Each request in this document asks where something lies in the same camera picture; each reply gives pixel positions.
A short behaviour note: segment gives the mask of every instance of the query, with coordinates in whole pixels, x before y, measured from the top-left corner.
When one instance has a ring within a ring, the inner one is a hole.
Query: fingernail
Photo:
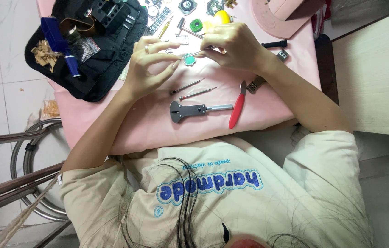
[[[173,65],[171,66],[171,68],[172,68],[173,70],[176,70],[176,68],[177,68],[178,65],[179,65],[179,62],[180,62],[180,60],[178,60],[178,61],[176,61],[175,63],[173,63]]]

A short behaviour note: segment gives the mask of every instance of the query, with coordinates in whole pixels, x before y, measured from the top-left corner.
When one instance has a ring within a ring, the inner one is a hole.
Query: woman
[[[200,57],[262,76],[313,133],[283,168],[233,136],[124,156],[123,165],[104,162],[127,111],[178,65],[180,57],[157,52],[179,44],[142,37],[124,85],[61,169],[61,198],[81,246],[371,247],[357,146],[340,108],[263,48],[245,24],[210,29],[201,49],[209,45],[226,53],[205,50]],[[148,73],[161,61],[176,62]]]

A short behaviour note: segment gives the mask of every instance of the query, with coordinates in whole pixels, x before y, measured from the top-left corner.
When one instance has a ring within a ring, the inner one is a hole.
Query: red case knife
[[[243,109],[243,103],[245,102],[245,93],[246,93],[246,81],[243,81],[240,84],[240,94],[237,97],[236,103],[234,104],[233,112],[231,113],[230,123],[228,127],[233,129],[239,119],[240,113]]]

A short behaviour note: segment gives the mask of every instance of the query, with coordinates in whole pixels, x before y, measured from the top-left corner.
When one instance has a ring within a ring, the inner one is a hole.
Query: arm
[[[148,44],[150,45],[146,52],[144,47]],[[162,61],[177,61],[180,58],[173,54],[157,52],[178,47],[177,43],[161,42],[151,36],[144,36],[135,43],[123,86],[72,149],[61,168],[61,173],[73,169],[95,168],[104,162],[131,106],[167,81],[178,65],[178,62],[171,63],[158,75],[150,74],[147,71],[150,65]]]
[[[201,49],[215,45],[222,54],[205,50],[200,57],[213,59],[221,66],[249,70],[263,77],[291,109],[297,120],[311,132],[341,130],[352,132],[346,115],[325,94],[289,69],[265,49],[243,23],[228,23],[208,30]]]

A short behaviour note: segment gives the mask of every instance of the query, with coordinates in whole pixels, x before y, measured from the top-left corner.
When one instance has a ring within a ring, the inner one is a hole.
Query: table
[[[53,3],[54,0],[37,0],[40,16],[49,16]],[[245,22],[261,43],[279,41],[258,26],[251,15],[249,0],[237,0],[237,3],[234,9],[225,8],[230,15],[235,17],[235,22]],[[173,0],[166,5],[173,11],[174,16],[161,40],[173,39],[175,27],[181,17],[184,17],[177,8],[178,4],[178,0]],[[186,24],[184,26],[188,28],[193,19],[206,20],[205,13],[206,6],[197,0],[196,10],[185,16]],[[199,50],[201,39],[187,33],[184,34],[184,31],[181,32],[181,35],[188,35],[190,44],[175,50],[175,54],[192,53]],[[271,48],[270,50],[276,54],[280,49]],[[290,54],[290,57],[285,61],[286,65],[315,87],[321,89],[310,21],[288,41],[286,51]],[[150,67],[149,71],[158,73],[164,70],[167,65],[168,63],[163,62]],[[234,129],[228,128],[231,110],[212,111],[205,116],[190,116],[177,124],[173,123],[170,119],[169,106],[171,101],[179,101],[179,94],[170,96],[168,92],[203,77],[206,79],[180,93],[186,95],[207,88],[218,88],[186,99],[182,101],[183,105],[234,104],[240,93],[239,84],[243,80],[246,80],[247,83],[251,82],[256,75],[221,68],[217,63],[207,58],[198,59],[192,67],[180,65],[175,74],[158,90],[133,105],[118,131],[111,154],[122,155],[145,149],[187,144],[235,132],[262,130],[294,117],[280,97],[265,83],[255,94],[247,92],[240,119]],[[118,80],[101,101],[91,103],[72,97],[65,88],[51,80],[48,82],[55,90],[54,96],[59,106],[64,133],[71,148],[92,125],[123,84],[123,81]]]

